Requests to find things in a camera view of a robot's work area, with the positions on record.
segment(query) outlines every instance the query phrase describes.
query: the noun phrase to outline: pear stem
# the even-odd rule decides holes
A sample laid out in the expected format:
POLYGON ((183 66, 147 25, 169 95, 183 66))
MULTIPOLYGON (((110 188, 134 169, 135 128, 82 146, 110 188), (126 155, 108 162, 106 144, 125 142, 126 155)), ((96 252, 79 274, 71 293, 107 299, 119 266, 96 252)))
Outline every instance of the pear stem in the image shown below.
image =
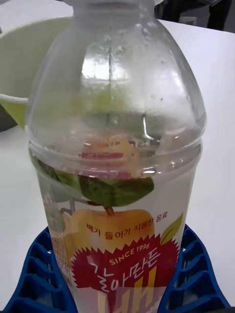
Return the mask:
POLYGON ((107 212, 107 214, 108 214, 109 216, 114 216, 114 210, 113 210, 112 207, 107 206, 107 207, 105 207, 104 209, 105 209, 105 211, 107 212))

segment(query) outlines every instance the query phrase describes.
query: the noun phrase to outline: water droplet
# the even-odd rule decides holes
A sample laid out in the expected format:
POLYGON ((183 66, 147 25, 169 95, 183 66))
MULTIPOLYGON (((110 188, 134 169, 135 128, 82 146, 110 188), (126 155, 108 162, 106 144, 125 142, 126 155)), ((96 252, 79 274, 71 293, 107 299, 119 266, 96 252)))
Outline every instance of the water droplet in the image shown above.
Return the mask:
POLYGON ((147 36, 148 35, 148 30, 147 28, 142 28, 142 34, 147 36))

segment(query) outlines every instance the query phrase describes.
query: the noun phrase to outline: white table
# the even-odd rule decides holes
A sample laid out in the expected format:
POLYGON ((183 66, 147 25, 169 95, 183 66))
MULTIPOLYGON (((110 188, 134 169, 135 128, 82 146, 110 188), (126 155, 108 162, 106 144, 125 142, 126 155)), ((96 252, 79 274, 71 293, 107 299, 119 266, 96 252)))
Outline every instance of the white table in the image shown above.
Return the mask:
MULTIPOLYGON (((11 0, 0 6, 0 26, 4 32, 71 14, 70 7, 53 0, 11 0)), ((235 34, 164 25, 192 67, 208 115, 187 223, 204 242, 219 286, 235 305, 235 34)), ((0 309, 14 292, 30 244, 46 225, 26 138, 19 128, 1 133, 0 309)))

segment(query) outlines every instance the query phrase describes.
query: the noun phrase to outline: blue plastic holder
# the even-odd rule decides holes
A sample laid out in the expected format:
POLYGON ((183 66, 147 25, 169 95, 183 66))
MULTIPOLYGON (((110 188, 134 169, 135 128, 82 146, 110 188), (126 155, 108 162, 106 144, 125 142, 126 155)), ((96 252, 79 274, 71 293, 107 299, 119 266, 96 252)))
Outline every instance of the blue plastic holder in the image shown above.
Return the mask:
MULTIPOLYGON (((177 267, 158 313, 200 313, 228 307, 203 243, 186 225, 177 267)), ((48 228, 30 247, 16 290, 3 312, 77 313, 57 266, 48 228)))

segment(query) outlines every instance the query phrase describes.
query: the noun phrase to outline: green leaf illustration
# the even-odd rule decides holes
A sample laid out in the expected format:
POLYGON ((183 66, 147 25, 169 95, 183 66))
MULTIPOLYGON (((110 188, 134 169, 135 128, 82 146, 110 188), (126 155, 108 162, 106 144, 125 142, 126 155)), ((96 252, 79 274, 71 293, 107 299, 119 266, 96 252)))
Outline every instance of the green leaf illustration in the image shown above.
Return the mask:
POLYGON ((181 216, 178 217, 178 219, 176 219, 171 225, 169 225, 164 230, 161 236, 161 240, 160 240, 161 245, 166 244, 177 234, 178 230, 180 229, 182 219, 183 219, 183 213, 181 214, 181 216))
POLYGON ((79 177, 77 175, 69 174, 59 170, 55 170, 55 173, 59 181, 63 182, 65 185, 69 185, 70 187, 77 189, 78 191, 81 191, 79 177))
POLYGON ((80 176, 79 181, 82 194, 103 207, 129 205, 154 189, 151 178, 114 180, 80 176))

